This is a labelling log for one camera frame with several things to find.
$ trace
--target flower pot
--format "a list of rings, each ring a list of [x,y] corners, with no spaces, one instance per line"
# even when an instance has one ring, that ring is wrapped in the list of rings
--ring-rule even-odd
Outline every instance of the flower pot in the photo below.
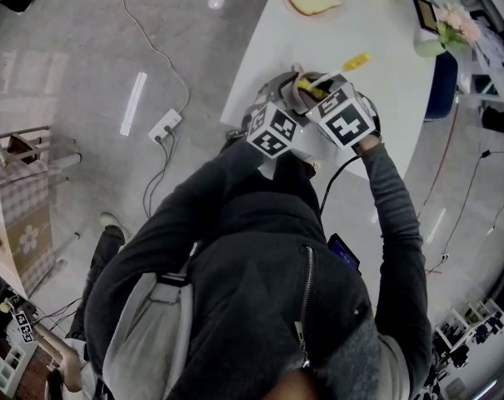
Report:
[[[438,38],[426,40],[423,42],[415,42],[415,52],[421,57],[435,57],[446,51]]]

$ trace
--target small table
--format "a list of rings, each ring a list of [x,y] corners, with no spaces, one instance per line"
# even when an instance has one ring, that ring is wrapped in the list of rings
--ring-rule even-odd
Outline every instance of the small table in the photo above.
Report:
[[[360,53],[372,60],[345,77],[376,105],[387,150],[403,177],[426,114],[435,58],[415,54],[418,25],[412,0],[341,0],[336,15],[303,17],[283,0],[268,0],[253,33],[221,122],[240,127],[244,109],[260,87],[300,63],[306,71],[328,73]],[[340,151],[332,163],[353,156]],[[361,162],[347,170],[367,177]]]

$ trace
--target tiled floor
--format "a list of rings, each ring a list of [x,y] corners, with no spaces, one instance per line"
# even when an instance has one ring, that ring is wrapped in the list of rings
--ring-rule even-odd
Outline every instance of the tiled floor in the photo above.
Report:
[[[218,119],[266,0],[226,0],[219,11],[208,9],[207,1],[127,0],[192,90],[177,129],[177,151],[154,196],[156,203],[220,149],[224,128]],[[51,312],[81,296],[102,231],[97,221],[101,211],[115,213],[133,232],[146,220],[142,193],[163,163],[160,148],[147,132],[168,109],[180,106],[184,96],[167,63],[149,49],[123,12],[122,0],[37,0],[20,17],[1,15],[0,133],[50,123],[54,135],[76,138],[83,155],[82,163],[68,171],[71,181],[57,188],[52,208],[57,246],[74,231],[82,237],[65,249],[62,269],[33,298]],[[140,72],[147,74],[147,81],[130,135],[124,137],[120,125]],[[451,125],[449,117],[422,129],[405,178],[417,209],[435,177]],[[488,148],[504,151],[504,135],[481,129],[477,113],[461,105],[447,159],[420,216],[428,268],[440,261],[478,156]],[[334,171],[325,165],[315,178],[319,197]],[[450,259],[439,268],[442,274],[428,277],[434,323],[451,305],[481,297],[501,271],[504,211],[490,236],[487,231],[503,202],[504,155],[494,155],[480,163],[447,250]],[[327,234],[339,233],[360,258],[375,302],[382,243],[367,181],[342,174],[323,221]],[[62,330],[69,322],[62,323]]]

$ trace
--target bag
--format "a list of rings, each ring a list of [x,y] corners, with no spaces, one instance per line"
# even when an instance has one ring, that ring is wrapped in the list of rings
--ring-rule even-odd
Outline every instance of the bag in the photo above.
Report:
[[[103,362],[115,400],[161,400],[182,374],[192,326],[192,284],[183,275],[141,276]]]

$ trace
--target jacket sleeve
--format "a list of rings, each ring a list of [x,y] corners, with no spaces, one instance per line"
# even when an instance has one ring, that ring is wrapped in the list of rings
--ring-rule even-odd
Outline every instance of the jacket sleeve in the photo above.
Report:
[[[179,273],[228,193],[262,163],[254,147],[243,140],[234,143],[177,186],[105,267],[85,312],[87,350],[97,373],[102,372],[122,309],[142,274]]]
[[[363,155],[383,238],[376,325],[402,349],[415,395],[427,378],[432,330],[422,237],[411,198],[383,144]]]

